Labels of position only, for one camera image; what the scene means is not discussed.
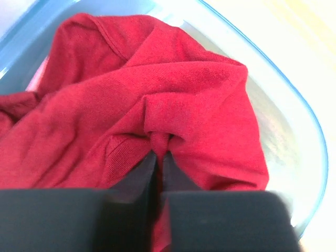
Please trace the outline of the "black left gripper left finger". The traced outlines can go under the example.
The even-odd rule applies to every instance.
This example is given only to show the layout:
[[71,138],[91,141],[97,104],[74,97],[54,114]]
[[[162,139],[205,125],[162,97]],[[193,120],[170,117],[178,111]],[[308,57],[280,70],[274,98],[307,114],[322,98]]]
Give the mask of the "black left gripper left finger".
[[1,251],[150,251],[156,155],[107,190],[1,191]]

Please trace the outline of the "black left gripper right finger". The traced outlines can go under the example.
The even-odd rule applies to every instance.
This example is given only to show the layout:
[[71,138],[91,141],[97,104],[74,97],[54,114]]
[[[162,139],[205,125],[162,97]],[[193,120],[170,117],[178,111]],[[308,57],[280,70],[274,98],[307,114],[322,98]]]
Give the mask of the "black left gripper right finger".
[[163,198],[169,208],[168,251],[299,251],[283,201],[265,191],[204,191],[168,153]]

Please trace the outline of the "dark red t-shirt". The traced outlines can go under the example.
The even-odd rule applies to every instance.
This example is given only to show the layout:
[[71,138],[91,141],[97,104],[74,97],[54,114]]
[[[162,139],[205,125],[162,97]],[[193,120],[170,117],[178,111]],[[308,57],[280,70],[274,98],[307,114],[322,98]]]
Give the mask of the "dark red t-shirt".
[[1,191],[107,190],[156,155],[150,251],[171,243],[163,161],[204,191],[264,190],[245,65],[156,18],[77,14],[34,91],[1,96]]

